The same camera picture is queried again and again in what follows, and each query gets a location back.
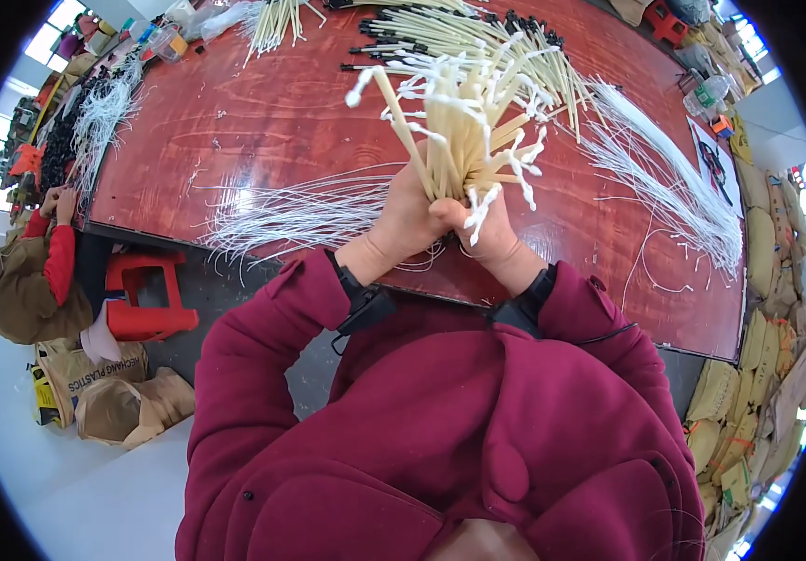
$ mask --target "plastic stool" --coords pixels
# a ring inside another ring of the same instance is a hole
[[[653,39],[665,39],[675,48],[680,45],[680,40],[687,35],[689,26],[671,13],[664,0],[655,0],[643,12],[643,19],[653,25]]]
[[[107,327],[117,341],[162,341],[177,331],[190,331],[197,327],[197,310],[185,309],[181,305],[175,265],[184,262],[185,254],[180,252],[110,256],[107,265],[107,290],[125,290],[128,294],[128,302],[107,302]],[[159,266],[163,269],[166,293],[170,299],[169,308],[138,306],[138,290],[144,286],[141,268],[146,266]]]

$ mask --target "black wristband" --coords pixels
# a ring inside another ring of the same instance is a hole
[[[325,250],[325,254],[338,274],[338,281],[340,281],[341,288],[344,289],[344,294],[350,299],[350,314],[338,327],[340,335],[335,341],[355,331],[372,327],[397,311],[397,306],[394,305],[385,289],[360,285],[350,269],[338,265],[334,252]],[[334,347],[335,341],[331,342],[332,347]]]
[[[487,318],[496,323],[504,323],[526,331],[533,338],[542,338],[538,319],[540,310],[547,303],[555,286],[555,265],[550,265],[534,278],[523,293],[501,302],[490,309]]]

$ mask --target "water bottle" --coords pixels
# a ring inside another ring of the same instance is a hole
[[[687,108],[690,115],[696,117],[723,100],[730,89],[731,85],[727,78],[716,74],[684,96],[684,107]]]
[[[124,28],[128,27],[129,36],[136,43],[144,43],[156,34],[157,26],[150,22],[136,22],[129,18]]]

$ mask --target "red wooden table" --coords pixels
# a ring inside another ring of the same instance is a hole
[[[632,28],[583,0],[494,0],[487,6],[500,15],[514,8],[519,15],[550,21],[566,37],[566,53],[578,72],[623,85],[624,94],[696,162],[677,86],[683,71]],[[289,186],[407,160],[388,123],[377,117],[384,108],[377,87],[366,89],[359,107],[344,104],[356,74],[339,72],[338,65],[368,64],[347,49],[369,42],[358,33],[357,23],[370,12],[329,13],[318,29],[315,14],[301,10],[308,40],[294,48],[286,40],[277,52],[252,58],[246,69],[241,65],[248,45],[233,30],[200,55],[189,50],[179,63],[155,64],[144,78],[147,97],[141,112],[131,130],[119,133],[123,147],[110,151],[101,166],[90,221],[197,243],[205,231],[194,225],[212,216],[207,204],[215,203],[220,193],[189,189],[195,169],[205,170],[197,174],[195,185]],[[225,111],[221,118],[219,111]],[[522,241],[547,261],[563,259],[582,274],[602,279],[611,298],[654,342],[736,358],[742,280],[725,283],[715,273],[706,290],[705,259],[695,271],[695,255],[685,259],[674,240],[656,234],[646,244],[649,273],[660,286],[689,285],[694,291],[656,289],[642,263],[627,282],[649,212],[630,201],[594,200],[633,192],[594,175],[596,170],[565,134],[554,135],[551,129],[547,149],[536,163],[543,170],[534,182],[538,211],[527,208],[517,187],[506,193],[511,223]],[[502,286],[456,248],[430,271],[395,270],[382,282],[474,304],[506,298]]]

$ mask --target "red sleeve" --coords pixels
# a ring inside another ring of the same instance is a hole
[[[539,324],[544,338],[578,343],[617,331],[630,321],[604,294],[601,283],[583,278],[565,261],[559,261],[553,292],[540,311]],[[636,327],[598,343],[581,345],[581,349],[609,366],[644,398],[692,465],[693,455],[665,377],[665,363],[649,337]]]
[[[26,225],[26,231],[22,233],[21,238],[43,238],[48,233],[48,226],[51,223],[51,217],[45,218],[41,215],[41,210],[36,208],[29,217],[29,223]]]
[[[64,305],[66,297],[69,295],[74,265],[75,233],[72,231],[72,226],[66,224],[55,226],[54,233],[51,234],[44,275],[48,279],[51,292],[58,301],[58,306]]]
[[[205,524],[226,522],[218,497],[269,443],[297,424],[285,371],[323,329],[333,330],[350,309],[325,252],[285,265],[253,299],[210,329],[194,377],[194,426],[187,445],[185,517],[176,558],[198,557]],[[208,558],[222,558],[206,544]]]

